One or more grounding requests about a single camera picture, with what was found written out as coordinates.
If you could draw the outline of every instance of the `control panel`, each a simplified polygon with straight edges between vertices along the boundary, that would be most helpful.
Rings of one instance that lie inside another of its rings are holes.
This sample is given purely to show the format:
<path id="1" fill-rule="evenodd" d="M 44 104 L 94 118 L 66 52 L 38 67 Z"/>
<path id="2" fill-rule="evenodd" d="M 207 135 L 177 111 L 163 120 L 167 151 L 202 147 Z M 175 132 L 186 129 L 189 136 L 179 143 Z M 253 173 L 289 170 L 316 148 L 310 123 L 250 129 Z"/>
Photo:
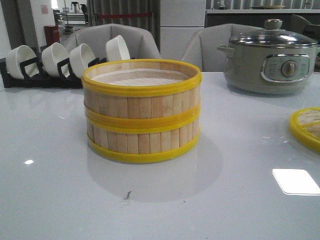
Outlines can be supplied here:
<path id="1" fill-rule="evenodd" d="M 268 56 L 261 76 L 268 82 L 292 83 L 303 80 L 309 72 L 309 57 L 305 54 L 275 54 Z"/>

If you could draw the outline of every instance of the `chair backrest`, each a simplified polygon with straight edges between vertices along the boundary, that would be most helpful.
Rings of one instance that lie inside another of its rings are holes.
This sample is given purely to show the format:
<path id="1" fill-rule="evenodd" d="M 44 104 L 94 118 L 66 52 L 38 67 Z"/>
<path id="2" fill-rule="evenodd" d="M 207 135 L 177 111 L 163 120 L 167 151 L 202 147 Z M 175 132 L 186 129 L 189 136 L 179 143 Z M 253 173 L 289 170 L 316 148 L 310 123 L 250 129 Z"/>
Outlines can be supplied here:
<path id="1" fill-rule="evenodd" d="M 292 14 L 290 16 L 290 31 L 302 34 L 307 25 L 311 22 L 305 19 L 303 16 Z"/>
<path id="2" fill-rule="evenodd" d="M 82 28 L 71 34 L 63 45 L 70 52 L 80 44 L 87 44 L 94 55 L 102 59 L 106 57 L 107 41 L 118 35 L 122 35 L 131 58 L 161 58 L 156 42 L 149 31 L 114 23 Z"/>
<path id="3" fill-rule="evenodd" d="M 261 28 L 234 23 L 206 27 L 193 34 L 181 60 L 198 66 L 203 72 L 223 72 L 226 54 L 217 47 L 228 45 L 232 36 L 257 29 Z"/>

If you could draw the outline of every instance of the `white bowl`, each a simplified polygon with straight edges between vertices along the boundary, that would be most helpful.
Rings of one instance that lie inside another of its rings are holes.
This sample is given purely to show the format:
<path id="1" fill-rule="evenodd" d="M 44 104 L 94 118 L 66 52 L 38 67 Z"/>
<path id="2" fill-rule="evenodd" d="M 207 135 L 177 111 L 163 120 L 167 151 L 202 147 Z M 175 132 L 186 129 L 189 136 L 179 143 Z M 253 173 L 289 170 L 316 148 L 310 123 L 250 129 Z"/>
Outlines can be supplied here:
<path id="1" fill-rule="evenodd" d="M 27 45 L 21 45 L 8 52 L 5 58 L 6 69 L 15 79 L 24 79 L 20 69 L 20 63 L 36 57 L 35 52 Z M 25 67 L 25 72 L 29 77 L 39 73 L 36 63 L 32 63 Z"/>
<path id="2" fill-rule="evenodd" d="M 69 54 L 64 46 L 60 43 L 55 42 L 54 44 L 47 47 L 42 52 L 42 63 L 44 70 L 51 76 L 55 78 L 59 78 L 59 72 L 57 63 L 65 60 L 69 57 Z M 62 68 L 62 73 L 65 77 L 70 75 L 68 65 L 64 65 Z"/>
<path id="3" fill-rule="evenodd" d="M 70 52 L 71 68 L 77 78 L 81 78 L 84 70 L 88 68 L 88 63 L 95 58 L 94 52 L 85 43 L 80 44 Z"/>
<path id="4" fill-rule="evenodd" d="M 105 44 L 106 59 L 110 61 L 129 60 L 127 44 L 121 35 L 112 38 Z"/>

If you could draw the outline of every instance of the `bowl rack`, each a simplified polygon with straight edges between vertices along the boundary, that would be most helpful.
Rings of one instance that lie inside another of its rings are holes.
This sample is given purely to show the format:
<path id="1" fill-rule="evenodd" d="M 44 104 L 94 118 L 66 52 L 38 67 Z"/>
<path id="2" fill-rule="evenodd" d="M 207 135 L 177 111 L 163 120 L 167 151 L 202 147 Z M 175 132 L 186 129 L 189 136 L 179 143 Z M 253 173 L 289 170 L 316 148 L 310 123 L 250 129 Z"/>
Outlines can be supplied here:
<path id="1" fill-rule="evenodd" d="M 98 57 L 89 62 L 88 67 L 96 64 L 105 63 L 106 58 L 99 59 Z M 29 76 L 26 73 L 26 66 L 36 63 L 39 73 Z M 36 56 L 34 58 L 22 61 L 20 63 L 20 70 L 23 79 L 13 78 L 7 71 L 6 58 L 0 59 L 0 73 L 2 76 L 4 88 L 63 88 L 63 89 L 80 89 L 82 88 L 81 79 L 78 78 L 71 67 L 69 58 L 66 58 L 57 64 L 59 77 L 50 76 L 43 68 L 43 63 Z M 67 65 L 70 75 L 65 76 L 62 73 L 62 67 Z"/>

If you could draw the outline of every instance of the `lid knob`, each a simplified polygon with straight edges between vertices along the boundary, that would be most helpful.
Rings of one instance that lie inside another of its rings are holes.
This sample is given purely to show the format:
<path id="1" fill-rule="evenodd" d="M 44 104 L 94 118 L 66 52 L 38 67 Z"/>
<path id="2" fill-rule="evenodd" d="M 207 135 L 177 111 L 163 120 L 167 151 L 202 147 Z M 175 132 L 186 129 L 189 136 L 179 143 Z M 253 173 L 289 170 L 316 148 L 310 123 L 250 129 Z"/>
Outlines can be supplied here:
<path id="1" fill-rule="evenodd" d="M 264 28 L 266 30 L 278 30 L 282 26 L 281 19 L 267 19 L 264 21 Z"/>

